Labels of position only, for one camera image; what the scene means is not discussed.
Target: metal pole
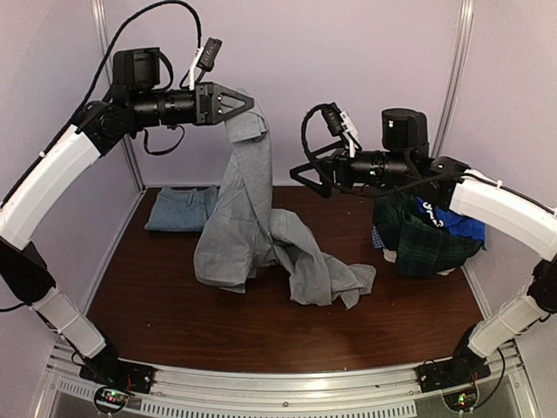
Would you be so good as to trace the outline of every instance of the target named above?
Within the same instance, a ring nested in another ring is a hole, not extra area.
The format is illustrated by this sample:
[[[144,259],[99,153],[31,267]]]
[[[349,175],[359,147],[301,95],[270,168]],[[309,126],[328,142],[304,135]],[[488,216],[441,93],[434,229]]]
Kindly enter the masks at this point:
[[[437,135],[433,143],[433,158],[437,158],[441,154],[453,118],[460,81],[462,80],[462,74],[464,73],[470,47],[474,3],[475,0],[462,0],[459,27],[457,30],[456,44],[454,46],[453,66],[451,68],[449,84],[446,88],[445,103],[443,104]]]

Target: blue folded jeans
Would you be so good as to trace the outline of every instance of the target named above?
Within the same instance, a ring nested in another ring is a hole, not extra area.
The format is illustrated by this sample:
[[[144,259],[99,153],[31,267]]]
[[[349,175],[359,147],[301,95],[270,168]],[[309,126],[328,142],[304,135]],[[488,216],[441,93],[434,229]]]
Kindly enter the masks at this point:
[[[147,231],[199,233],[215,210],[218,188],[174,190],[163,187],[151,210]]]

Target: gray cloth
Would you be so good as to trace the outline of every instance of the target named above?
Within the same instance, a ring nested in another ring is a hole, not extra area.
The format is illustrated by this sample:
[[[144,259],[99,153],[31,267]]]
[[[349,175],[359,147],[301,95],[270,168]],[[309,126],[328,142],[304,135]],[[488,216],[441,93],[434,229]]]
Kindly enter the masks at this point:
[[[259,106],[225,126],[232,155],[194,255],[198,280],[244,293],[257,268],[280,264],[290,273],[291,300],[324,306],[340,296],[347,308],[356,305],[371,292],[375,268],[322,253],[296,213],[272,209],[271,136]]]

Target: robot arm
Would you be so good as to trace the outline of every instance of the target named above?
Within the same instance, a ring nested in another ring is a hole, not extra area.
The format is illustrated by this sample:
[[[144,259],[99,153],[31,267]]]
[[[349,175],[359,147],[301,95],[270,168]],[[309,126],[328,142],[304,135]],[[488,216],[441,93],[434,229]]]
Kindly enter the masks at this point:
[[[293,168],[291,177],[323,197],[331,189],[365,197],[381,197],[407,191],[460,215],[493,226],[526,244],[542,261],[534,269],[534,282],[505,304],[492,318],[469,329],[445,363],[420,367],[424,392],[468,383],[483,368],[486,357],[502,344],[523,333],[535,322],[557,312],[557,217],[556,211],[492,181],[464,163],[448,157],[428,157],[426,117],[406,109],[383,111],[383,146],[389,151],[351,152],[344,140],[311,152],[305,131],[311,116],[321,111],[333,136],[346,131],[336,104],[310,110],[302,124],[302,145],[309,163]],[[302,176],[315,170],[320,182]],[[376,187],[372,195],[356,193],[356,184]],[[450,381],[443,376],[449,373]]]
[[[209,38],[202,49],[205,53],[196,55],[198,68],[212,69],[220,44]],[[200,83],[199,78],[189,83],[190,88],[169,90],[169,84],[155,89],[160,82],[159,60],[172,75],[170,62],[158,48],[117,52],[114,81],[104,100],[90,102],[76,113],[68,129],[48,152],[40,155],[40,162],[0,209],[0,275],[18,299],[76,349],[86,366],[82,372],[104,384],[118,383],[122,375],[133,374],[138,368],[119,361],[108,338],[57,288],[32,244],[33,233],[77,177],[124,135],[135,138],[139,131],[158,125],[216,125],[253,107],[252,98],[218,84]],[[221,106],[224,98],[236,107]],[[142,373],[135,381],[149,381],[144,377],[152,371]]]

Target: white arm segment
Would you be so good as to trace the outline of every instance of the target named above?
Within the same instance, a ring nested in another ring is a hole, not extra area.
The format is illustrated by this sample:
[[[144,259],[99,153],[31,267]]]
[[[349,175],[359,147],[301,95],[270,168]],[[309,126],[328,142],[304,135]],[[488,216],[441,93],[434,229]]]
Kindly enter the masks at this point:
[[[468,172],[487,179],[479,172]],[[557,219],[510,192],[467,178],[455,187],[450,209],[516,238],[544,260],[552,260],[557,253]],[[545,316],[547,312],[527,295],[526,289],[522,289],[520,295],[496,315],[476,326],[469,337],[468,347],[485,358]]]
[[[93,358],[106,346],[103,335],[57,287],[32,307],[85,357]]]
[[[474,170],[466,172],[488,179]],[[554,258],[557,253],[557,218],[552,213],[505,190],[476,179],[464,179],[456,185],[449,209],[499,229],[532,248],[544,260]]]
[[[70,126],[0,210],[0,237],[18,250],[29,244],[62,193],[101,156],[87,136],[75,130]],[[106,345],[95,326],[56,287],[32,308],[89,358]]]
[[[71,125],[0,210],[0,236],[23,250],[62,193],[101,154]]]

